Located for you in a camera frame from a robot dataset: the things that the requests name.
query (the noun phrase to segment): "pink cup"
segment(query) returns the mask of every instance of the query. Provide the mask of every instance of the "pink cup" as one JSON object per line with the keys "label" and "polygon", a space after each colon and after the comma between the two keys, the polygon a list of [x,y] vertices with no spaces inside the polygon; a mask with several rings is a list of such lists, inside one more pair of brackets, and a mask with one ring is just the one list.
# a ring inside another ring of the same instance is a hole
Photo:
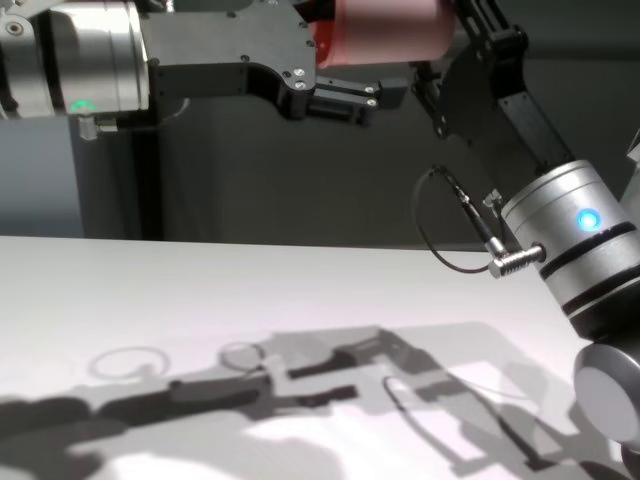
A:
{"label": "pink cup", "polygon": [[436,60],[453,40],[450,0],[335,1],[335,20],[314,25],[320,68]]}

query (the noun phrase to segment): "black metal bracket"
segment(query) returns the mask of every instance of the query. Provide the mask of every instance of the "black metal bracket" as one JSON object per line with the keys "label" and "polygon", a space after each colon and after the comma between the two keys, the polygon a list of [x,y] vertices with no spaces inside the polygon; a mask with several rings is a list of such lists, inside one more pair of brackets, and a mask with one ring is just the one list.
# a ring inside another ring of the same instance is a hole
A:
{"label": "black metal bracket", "polygon": [[495,0],[457,0],[470,45],[444,76],[417,63],[413,91],[440,138],[462,137],[508,200],[539,175],[575,159],[524,81],[524,31]]}
{"label": "black metal bracket", "polygon": [[367,126],[377,110],[400,107],[408,88],[404,78],[363,84],[318,77],[308,114]]}
{"label": "black metal bracket", "polygon": [[[304,18],[330,16],[331,5],[254,0],[237,11],[144,14],[152,97],[250,94],[270,101],[287,118],[311,114],[368,125],[379,108],[397,108],[408,85],[316,76],[316,45]],[[212,40],[214,32],[224,41]]]}

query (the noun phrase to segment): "gray wall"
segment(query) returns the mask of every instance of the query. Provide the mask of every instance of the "gray wall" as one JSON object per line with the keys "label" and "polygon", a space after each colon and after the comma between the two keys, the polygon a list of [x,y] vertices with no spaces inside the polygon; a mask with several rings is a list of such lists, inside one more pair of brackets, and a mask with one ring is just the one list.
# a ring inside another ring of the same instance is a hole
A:
{"label": "gray wall", "polygon": [[67,120],[0,123],[0,235],[82,237]]}
{"label": "gray wall", "polygon": [[[624,150],[640,125],[640,2],[502,3],[530,33],[532,92],[576,154],[620,194]],[[409,74],[388,66],[333,73],[363,81]],[[162,137],[173,240],[413,246],[409,191],[428,165],[449,164],[478,197],[490,187],[466,148],[435,139],[411,98],[370,129],[285,122],[255,98],[199,100]],[[82,217],[88,236],[139,237],[128,135],[74,139],[75,166],[64,119],[3,122],[0,141],[0,234],[80,236]],[[472,232],[445,190],[434,184],[428,195],[423,220],[436,240],[469,244]]]}
{"label": "gray wall", "polygon": [[[408,75],[403,67],[333,72],[355,80]],[[626,186],[625,149],[640,124],[640,63],[532,60],[530,89],[580,158],[615,193]],[[368,129],[286,122],[255,98],[194,102],[163,135],[167,233],[174,240],[403,246],[413,182],[445,163],[476,198],[490,183],[460,142],[436,139],[411,97]],[[475,237],[448,191],[434,184],[423,221],[444,245]]]}

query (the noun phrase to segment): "screw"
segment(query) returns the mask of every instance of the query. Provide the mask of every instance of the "screw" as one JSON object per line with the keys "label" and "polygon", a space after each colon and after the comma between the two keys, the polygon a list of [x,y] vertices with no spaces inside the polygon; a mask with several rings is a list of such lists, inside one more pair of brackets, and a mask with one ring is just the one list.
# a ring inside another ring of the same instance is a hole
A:
{"label": "screw", "polygon": [[7,32],[15,37],[19,37],[24,33],[24,27],[18,22],[10,22],[7,24]]}

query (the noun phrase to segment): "black stripe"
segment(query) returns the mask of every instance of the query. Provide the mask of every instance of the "black stripe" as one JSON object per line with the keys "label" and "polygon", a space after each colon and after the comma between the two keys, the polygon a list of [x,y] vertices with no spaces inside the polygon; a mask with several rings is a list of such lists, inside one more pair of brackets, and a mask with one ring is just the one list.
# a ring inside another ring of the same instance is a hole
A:
{"label": "black stripe", "polygon": [[581,293],[573,300],[565,303],[562,306],[562,311],[565,315],[569,316],[576,310],[584,307],[585,305],[598,300],[600,297],[611,293],[616,288],[621,287],[627,282],[640,277],[640,265],[629,268],[623,272],[617,273],[612,277],[607,278],[605,281],[600,282],[594,287],[591,287],[584,293]]}
{"label": "black stripe", "polygon": [[0,105],[8,118],[18,118],[18,102],[11,96],[9,79],[4,68],[5,57],[0,48]]}
{"label": "black stripe", "polygon": [[42,63],[47,84],[49,85],[51,103],[54,109],[64,111],[64,97],[62,95],[62,87],[60,86],[58,62],[56,60],[55,44],[53,41],[52,15],[55,15],[55,13],[46,12],[40,15],[37,23],[38,37],[40,39]]}
{"label": "black stripe", "polygon": [[608,230],[600,232],[597,235],[594,235],[593,237],[580,242],[579,244],[564,252],[562,255],[559,255],[558,257],[551,260],[540,269],[540,276],[543,280],[546,280],[562,267],[564,267],[568,263],[573,262],[574,260],[577,260],[585,253],[589,253],[594,248],[607,243],[609,240],[613,240],[616,237],[620,237],[630,232],[635,232],[636,230],[637,228],[633,223],[624,222],[619,223],[618,225],[615,225]]}

